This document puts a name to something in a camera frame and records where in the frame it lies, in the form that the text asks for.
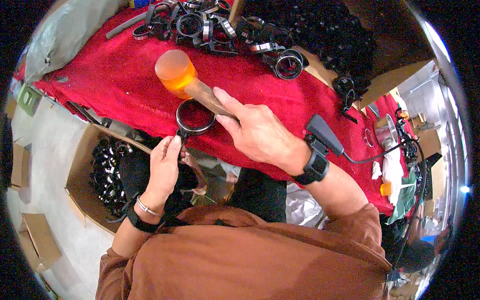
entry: hand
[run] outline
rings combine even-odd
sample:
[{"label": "hand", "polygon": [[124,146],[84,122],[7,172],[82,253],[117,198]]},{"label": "hand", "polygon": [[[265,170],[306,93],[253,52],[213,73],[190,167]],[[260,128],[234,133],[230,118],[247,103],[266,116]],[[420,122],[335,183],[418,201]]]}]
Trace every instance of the hand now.
[{"label": "hand", "polygon": [[180,146],[179,136],[167,136],[150,154],[150,180],[140,201],[154,212],[157,212],[156,209],[163,210],[177,183]]},{"label": "hand", "polygon": [[283,126],[268,106],[243,105],[218,87],[214,87],[213,92],[240,121],[238,124],[227,116],[216,117],[232,136],[237,149],[254,161],[275,165],[292,176],[303,173],[312,155],[310,149]]}]

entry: metal pot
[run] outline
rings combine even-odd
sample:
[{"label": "metal pot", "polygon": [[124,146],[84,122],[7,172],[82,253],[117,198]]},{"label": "metal pot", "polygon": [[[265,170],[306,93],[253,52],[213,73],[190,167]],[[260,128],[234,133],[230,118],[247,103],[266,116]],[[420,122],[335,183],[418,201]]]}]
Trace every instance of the metal pot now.
[{"label": "metal pot", "polygon": [[396,132],[395,123],[389,114],[387,114],[385,118],[377,121],[375,124],[375,135],[377,141],[386,150],[398,143],[398,133]]}]

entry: left hand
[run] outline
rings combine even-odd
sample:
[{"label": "left hand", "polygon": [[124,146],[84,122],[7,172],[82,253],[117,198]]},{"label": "left hand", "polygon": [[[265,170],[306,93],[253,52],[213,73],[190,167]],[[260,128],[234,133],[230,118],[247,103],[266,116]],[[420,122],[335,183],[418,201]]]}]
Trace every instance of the left hand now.
[{"label": "left hand", "polygon": [[179,136],[167,136],[150,154],[150,180],[140,201],[154,212],[157,209],[163,211],[165,202],[177,183],[180,146]]}]

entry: bangle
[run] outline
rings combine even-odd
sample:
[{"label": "bangle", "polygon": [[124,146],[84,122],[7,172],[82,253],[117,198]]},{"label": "bangle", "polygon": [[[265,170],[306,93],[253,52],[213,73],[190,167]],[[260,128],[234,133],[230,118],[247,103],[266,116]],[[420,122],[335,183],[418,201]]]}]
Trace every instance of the bangle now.
[{"label": "bangle", "polygon": [[161,214],[157,214],[153,211],[151,211],[150,209],[148,209],[148,207],[146,207],[142,202],[140,202],[140,196],[137,196],[137,203],[138,203],[138,206],[140,206],[140,208],[146,212],[146,213],[149,213],[149,214],[152,214],[154,216],[161,216]]}]

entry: right hand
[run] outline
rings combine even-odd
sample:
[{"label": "right hand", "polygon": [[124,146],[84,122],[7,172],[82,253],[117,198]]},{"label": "right hand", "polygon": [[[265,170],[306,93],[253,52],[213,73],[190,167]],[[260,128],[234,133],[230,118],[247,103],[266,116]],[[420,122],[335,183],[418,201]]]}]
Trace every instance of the right hand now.
[{"label": "right hand", "polygon": [[266,105],[243,105],[224,90],[214,87],[220,103],[233,115],[216,116],[230,133],[235,147],[254,161],[275,165],[292,176],[303,173],[311,156],[307,144],[288,131]]}]

